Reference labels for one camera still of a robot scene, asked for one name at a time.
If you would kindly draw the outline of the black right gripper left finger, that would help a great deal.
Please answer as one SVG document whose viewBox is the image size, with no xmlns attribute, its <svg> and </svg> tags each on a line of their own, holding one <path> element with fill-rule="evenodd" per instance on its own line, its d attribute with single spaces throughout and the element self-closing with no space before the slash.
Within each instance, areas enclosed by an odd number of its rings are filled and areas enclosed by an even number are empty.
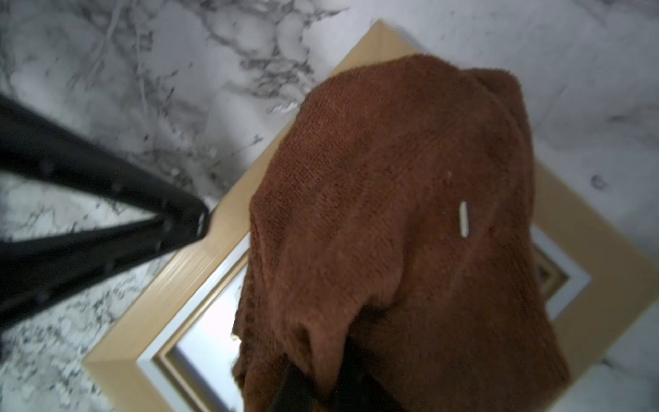
<svg viewBox="0 0 659 412">
<path fill-rule="evenodd" d="M 270 412 L 312 412 L 316 397 L 310 379 L 295 365 L 289 365 L 271 403 Z"/>
</svg>

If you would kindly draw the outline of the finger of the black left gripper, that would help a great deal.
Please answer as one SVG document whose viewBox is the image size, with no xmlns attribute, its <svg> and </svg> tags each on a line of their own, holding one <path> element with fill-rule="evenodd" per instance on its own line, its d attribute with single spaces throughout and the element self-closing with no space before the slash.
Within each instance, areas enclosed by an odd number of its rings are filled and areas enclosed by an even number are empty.
<svg viewBox="0 0 659 412">
<path fill-rule="evenodd" d="M 1 168 L 154 213 L 110 228 L 2 242 L 4 330 L 209 232 L 210 211 L 201 199 L 7 97 L 1 99 Z"/>
</svg>

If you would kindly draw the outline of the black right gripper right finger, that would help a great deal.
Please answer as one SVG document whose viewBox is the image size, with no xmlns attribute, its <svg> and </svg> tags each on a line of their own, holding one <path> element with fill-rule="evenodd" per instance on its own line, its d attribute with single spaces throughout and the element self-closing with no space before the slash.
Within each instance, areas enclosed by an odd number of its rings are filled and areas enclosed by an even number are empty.
<svg viewBox="0 0 659 412">
<path fill-rule="evenodd" d="M 403 411 L 400 404 L 365 370 L 355 344 L 345 346 L 334 392 L 334 411 Z"/>
</svg>

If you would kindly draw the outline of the brown microfibre cloth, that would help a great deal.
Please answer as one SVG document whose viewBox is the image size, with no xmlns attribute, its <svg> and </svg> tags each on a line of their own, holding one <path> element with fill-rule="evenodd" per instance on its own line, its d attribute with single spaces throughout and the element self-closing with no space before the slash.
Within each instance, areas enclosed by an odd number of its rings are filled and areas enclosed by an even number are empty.
<svg viewBox="0 0 659 412">
<path fill-rule="evenodd" d="M 310 92 L 250 204 L 234 334 L 245 409 L 298 367 L 317 405 L 345 347 L 405 411 L 538 411 L 571 376 L 530 238 L 518 79 L 415 54 Z"/>
</svg>

